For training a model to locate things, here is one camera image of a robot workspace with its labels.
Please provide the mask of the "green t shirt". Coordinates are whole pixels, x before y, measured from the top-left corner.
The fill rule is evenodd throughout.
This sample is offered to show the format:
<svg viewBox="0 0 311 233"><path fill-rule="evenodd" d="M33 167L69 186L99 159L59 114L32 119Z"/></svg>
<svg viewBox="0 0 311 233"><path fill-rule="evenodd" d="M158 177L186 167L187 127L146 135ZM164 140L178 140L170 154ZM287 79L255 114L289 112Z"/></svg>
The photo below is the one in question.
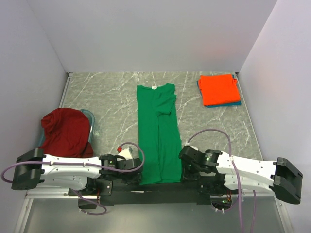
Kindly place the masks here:
<svg viewBox="0 0 311 233"><path fill-rule="evenodd" d="M176 115L174 84L153 90L137 86L138 145L143 150L141 185L175 183L181 178L181 139Z"/></svg>

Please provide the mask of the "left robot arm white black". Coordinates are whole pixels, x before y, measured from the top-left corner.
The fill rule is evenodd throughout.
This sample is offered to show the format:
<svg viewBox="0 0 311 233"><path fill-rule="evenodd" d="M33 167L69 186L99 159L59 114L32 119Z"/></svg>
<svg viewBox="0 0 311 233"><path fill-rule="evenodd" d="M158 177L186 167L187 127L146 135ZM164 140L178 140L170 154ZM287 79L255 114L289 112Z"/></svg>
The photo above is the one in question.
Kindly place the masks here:
<svg viewBox="0 0 311 233"><path fill-rule="evenodd" d="M33 149L18 157L11 188L31 190L38 186L55 186L82 191L86 195L96 192L98 179L129 181L142 171L142 160L132 158L132 149L125 155L105 154L91 158L64 158L44 154Z"/></svg>

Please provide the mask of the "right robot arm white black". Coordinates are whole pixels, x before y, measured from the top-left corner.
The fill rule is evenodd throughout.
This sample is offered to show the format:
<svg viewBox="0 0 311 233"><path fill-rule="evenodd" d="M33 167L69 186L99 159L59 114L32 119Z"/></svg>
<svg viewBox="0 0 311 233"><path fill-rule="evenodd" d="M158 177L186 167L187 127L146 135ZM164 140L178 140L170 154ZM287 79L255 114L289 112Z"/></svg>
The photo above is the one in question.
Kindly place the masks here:
<svg viewBox="0 0 311 233"><path fill-rule="evenodd" d="M287 159L260 161L194 146L179 153L183 182L197 182L198 192L209 196L237 194L246 190L274 193L279 200L299 205L303 174Z"/></svg>

